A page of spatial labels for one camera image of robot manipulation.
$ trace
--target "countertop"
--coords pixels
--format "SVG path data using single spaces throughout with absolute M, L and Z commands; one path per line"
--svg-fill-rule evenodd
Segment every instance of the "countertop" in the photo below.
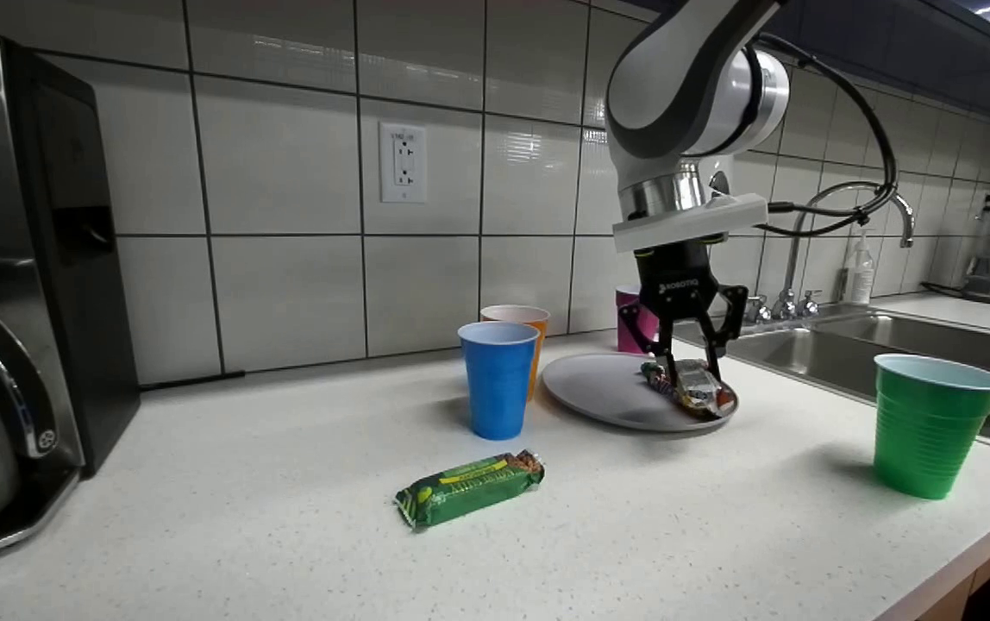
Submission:
M 916 499 L 871 477 L 872 402 L 725 372 L 743 409 L 704 438 L 530 402 L 519 442 L 481 442 L 453 353 L 148 394 L 0 556 L 0 616 L 877 616 L 990 532 L 990 447 Z M 536 494 L 424 533 L 394 513 L 412 478 L 515 447 L 550 464 Z

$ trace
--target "plastic cup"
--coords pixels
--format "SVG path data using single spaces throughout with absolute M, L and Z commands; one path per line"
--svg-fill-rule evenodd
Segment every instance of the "plastic cup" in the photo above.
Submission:
M 530 368 L 527 368 L 527 398 L 540 394 L 540 362 L 543 362 L 543 346 L 550 342 L 552 331 L 552 315 L 543 308 L 527 303 L 490 303 L 481 311 L 484 322 L 505 322 L 505 325 L 527 325 L 536 331 L 536 353 L 530 353 Z
M 519 438 L 527 408 L 536 331 L 527 325 L 475 322 L 459 329 L 471 381 L 471 426 L 481 438 Z
M 877 354 L 877 478 L 944 496 L 990 417 L 990 372 L 931 354 Z
M 643 354 L 624 322 L 637 325 L 647 339 L 659 339 L 659 318 L 637 303 L 634 289 L 619 289 L 619 353 Z

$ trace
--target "blue plastic cup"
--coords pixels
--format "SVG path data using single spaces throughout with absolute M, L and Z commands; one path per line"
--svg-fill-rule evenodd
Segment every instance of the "blue plastic cup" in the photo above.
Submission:
M 465 378 L 471 378 L 471 426 L 481 438 L 519 438 L 527 408 L 527 372 L 536 331 L 527 325 L 475 322 L 459 329 Z

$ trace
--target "black appliance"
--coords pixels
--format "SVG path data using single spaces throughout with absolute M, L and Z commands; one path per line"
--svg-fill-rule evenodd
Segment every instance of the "black appliance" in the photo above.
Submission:
M 134 386 L 97 97 L 0 38 L 0 549 L 105 464 Z

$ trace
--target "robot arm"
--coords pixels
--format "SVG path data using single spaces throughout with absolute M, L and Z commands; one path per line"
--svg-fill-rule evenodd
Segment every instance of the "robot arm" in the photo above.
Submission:
M 762 223 L 767 200 L 709 202 L 694 158 L 747 151 L 781 124 L 788 68 L 749 49 L 781 4 L 678 0 L 630 42 L 606 84 L 606 135 L 624 211 L 616 238 L 637 260 L 643 303 L 662 325 L 652 353 L 672 390 L 681 390 L 671 354 L 678 322 L 701 325 L 713 378 L 725 342 L 743 331 L 747 289 L 718 287 L 709 246 L 732 227 Z M 718 294 L 729 300 L 720 329 L 709 318 Z

